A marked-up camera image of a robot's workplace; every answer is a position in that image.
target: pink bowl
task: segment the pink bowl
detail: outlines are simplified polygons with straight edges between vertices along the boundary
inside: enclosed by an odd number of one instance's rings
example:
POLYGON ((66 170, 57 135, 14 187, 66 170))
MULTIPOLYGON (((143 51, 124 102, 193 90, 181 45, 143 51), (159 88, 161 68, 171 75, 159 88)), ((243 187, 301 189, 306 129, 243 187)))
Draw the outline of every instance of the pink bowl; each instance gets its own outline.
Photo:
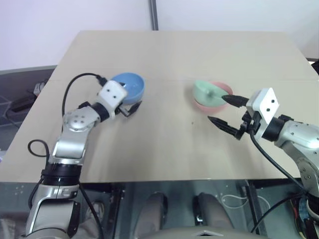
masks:
MULTIPOLYGON (((210 83, 212 83, 213 85, 218 86, 219 88, 222 88, 224 91, 226 91, 226 92, 227 92, 228 94, 230 94, 230 95, 233 94, 232 89, 231 89, 228 85, 226 85, 226 84, 224 84, 224 83, 222 83, 222 82, 213 82, 213 81, 210 81, 210 83)), ((212 114, 218 113, 218 112, 222 111, 224 108, 226 108, 227 105, 228 105, 227 103, 225 103, 225 104, 222 105, 222 106, 207 107, 207 106, 201 105, 201 104, 198 103, 195 99, 194 99, 194 103, 195 103, 195 105, 196 105, 203 113, 205 113, 205 114, 207 114, 207 115, 212 115, 212 114)))

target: metal pole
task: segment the metal pole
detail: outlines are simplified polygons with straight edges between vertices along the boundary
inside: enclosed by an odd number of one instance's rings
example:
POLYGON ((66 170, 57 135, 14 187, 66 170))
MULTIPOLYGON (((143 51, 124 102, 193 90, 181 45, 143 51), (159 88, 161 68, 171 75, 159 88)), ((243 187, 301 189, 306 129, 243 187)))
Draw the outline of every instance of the metal pole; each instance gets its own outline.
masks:
POLYGON ((152 30, 158 31, 159 23, 158 23, 158 12, 156 9, 156 0, 149 0, 149 7, 150 7, 152 30))

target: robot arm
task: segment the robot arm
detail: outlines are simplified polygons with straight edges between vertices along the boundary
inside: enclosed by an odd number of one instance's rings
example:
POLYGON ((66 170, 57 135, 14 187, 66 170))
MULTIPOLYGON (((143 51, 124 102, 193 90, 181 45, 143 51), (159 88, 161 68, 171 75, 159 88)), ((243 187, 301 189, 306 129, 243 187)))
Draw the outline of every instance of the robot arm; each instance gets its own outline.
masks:
POLYGON ((133 114, 140 103, 129 111, 121 106, 127 91, 122 84, 108 81, 94 104, 84 103, 63 116, 63 130, 41 173, 40 184, 32 200, 25 237, 28 239, 68 239, 79 225, 80 203, 74 202, 84 163, 87 139, 97 124, 117 113, 133 114))
POLYGON ((308 212, 319 221, 319 127, 308 123, 296 122, 281 115, 274 117, 279 104, 272 88, 256 92, 251 99, 227 95, 223 99, 231 105, 246 106, 247 112, 240 129, 235 129, 227 122, 208 117, 221 130, 237 139, 253 131, 254 138, 273 141, 275 146, 297 164, 304 188, 308 192, 308 212))

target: table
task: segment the table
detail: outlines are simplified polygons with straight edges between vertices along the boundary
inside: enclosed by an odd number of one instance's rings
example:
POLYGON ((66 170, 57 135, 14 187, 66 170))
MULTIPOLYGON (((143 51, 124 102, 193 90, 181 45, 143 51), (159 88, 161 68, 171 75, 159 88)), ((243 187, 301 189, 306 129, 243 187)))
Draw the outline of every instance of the table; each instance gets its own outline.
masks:
MULTIPOLYGON (((30 155, 35 138, 52 149, 61 129, 61 102, 68 82, 93 72, 108 79, 122 72, 146 82, 143 103, 129 119, 118 116, 89 137, 82 182, 284 178, 245 135, 241 141, 217 129, 192 103, 195 80, 225 82, 250 97, 273 87, 278 114, 319 124, 319 77, 278 32, 83 31, 74 39, 36 100, 0 164, 0 181, 35 182, 45 160, 30 155)), ((70 89, 66 108, 92 100, 100 89, 83 77, 70 89)), ((239 127, 244 108, 227 107, 217 117, 239 127)), ((264 149, 289 173, 294 162, 272 143, 264 149)), ((36 145, 34 151, 44 153, 36 145)))

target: bowl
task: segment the bowl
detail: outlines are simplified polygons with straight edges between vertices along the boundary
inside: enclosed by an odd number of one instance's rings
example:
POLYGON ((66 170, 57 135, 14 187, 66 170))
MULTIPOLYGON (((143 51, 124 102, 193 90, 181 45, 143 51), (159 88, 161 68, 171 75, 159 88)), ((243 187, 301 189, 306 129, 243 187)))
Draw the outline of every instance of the bowl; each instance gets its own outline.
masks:
MULTIPOLYGON (((226 91, 229 95, 233 94, 232 89, 226 85, 225 83, 222 82, 210 82, 213 85, 216 85, 218 87, 220 87, 221 89, 223 89, 224 91, 226 91)), ((194 104, 205 114, 207 115, 211 115, 211 114, 216 114, 220 111, 222 111, 224 108, 226 108, 228 106, 228 104, 225 102, 224 104, 220 105, 220 106, 216 106, 216 107, 207 107, 207 106, 203 106, 201 105, 199 102, 197 102, 194 99, 194 104)))
POLYGON ((139 102, 144 93, 144 80, 141 76, 131 72, 116 75, 111 80, 124 83, 128 95, 124 98, 123 104, 132 105, 139 102))

